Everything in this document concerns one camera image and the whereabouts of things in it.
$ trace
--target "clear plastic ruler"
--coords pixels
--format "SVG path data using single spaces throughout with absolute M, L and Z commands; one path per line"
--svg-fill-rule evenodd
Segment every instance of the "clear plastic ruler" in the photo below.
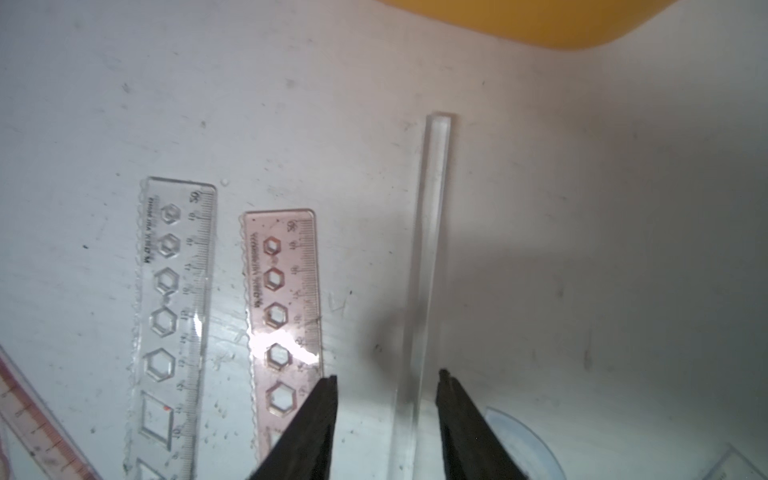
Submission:
M 0 347 L 0 416 L 51 480 L 101 480 Z M 0 478 L 11 465 L 0 450 Z
M 450 115 L 429 115 L 424 133 L 411 283 L 389 454 L 389 480 L 414 478 L 429 339 L 434 338 L 439 326 L 431 311 L 435 272 L 439 265 L 440 220 L 448 172 L 451 123 Z
M 253 407 L 261 458 L 323 376 L 315 215 L 243 215 Z
M 130 480 L 191 480 L 213 269 L 216 188 L 150 177 L 138 246 Z

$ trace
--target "ruler numbers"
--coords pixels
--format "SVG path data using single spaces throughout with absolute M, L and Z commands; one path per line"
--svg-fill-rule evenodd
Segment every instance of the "ruler numbers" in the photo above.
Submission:
M 144 196 L 138 351 L 124 467 L 130 480 L 191 480 L 216 189 L 150 178 Z

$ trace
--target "yellow object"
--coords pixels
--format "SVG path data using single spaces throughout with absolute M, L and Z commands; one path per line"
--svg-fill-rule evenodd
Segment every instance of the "yellow object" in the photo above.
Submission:
M 550 48 L 588 48 L 628 33 L 674 0 L 381 0 L 420 15 Z

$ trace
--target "ruler scale markings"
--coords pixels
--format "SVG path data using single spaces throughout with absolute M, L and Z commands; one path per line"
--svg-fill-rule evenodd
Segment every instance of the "ruler scale markings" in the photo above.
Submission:
M 0 347 L 0 417 L 52 480 L 101 480 Z
M 129 480 L 144 475 L 192 480 L 210 303 L 216 189 L 151 177 L 145 184 L 144 198 L 139 347 L 134 357 L 124 469 Z

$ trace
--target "white surface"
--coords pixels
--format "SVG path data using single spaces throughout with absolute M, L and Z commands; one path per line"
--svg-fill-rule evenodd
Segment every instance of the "white surface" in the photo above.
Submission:
M 120 478 L 139 181 L 218 183 L 199 473 L 244 478 L 237 216 L 312 207 L 333 477 L 383 478 L 423 120 L 447 111 L 434 363 L 570 480 L 694 480 L 725 442 L 766 471 L 767 32 L 762 0 L 684 0 L 576 53 L 367 0 L 4 0 L 0 341 Z

